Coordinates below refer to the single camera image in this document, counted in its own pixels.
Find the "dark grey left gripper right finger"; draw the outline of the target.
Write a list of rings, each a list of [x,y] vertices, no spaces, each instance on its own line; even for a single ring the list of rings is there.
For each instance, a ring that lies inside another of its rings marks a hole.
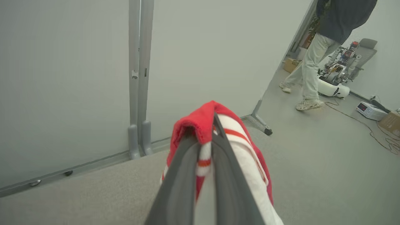
[[[224,128],[214,113],[212,159],[215,163],[216,224],[264,225],[249,185],[240,168]]]

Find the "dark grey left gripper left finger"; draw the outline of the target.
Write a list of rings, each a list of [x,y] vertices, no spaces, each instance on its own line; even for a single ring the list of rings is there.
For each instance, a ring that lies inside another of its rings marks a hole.
[[[146,225],[193,225],[200,143],[186,136],[175,152],[146,218]]]

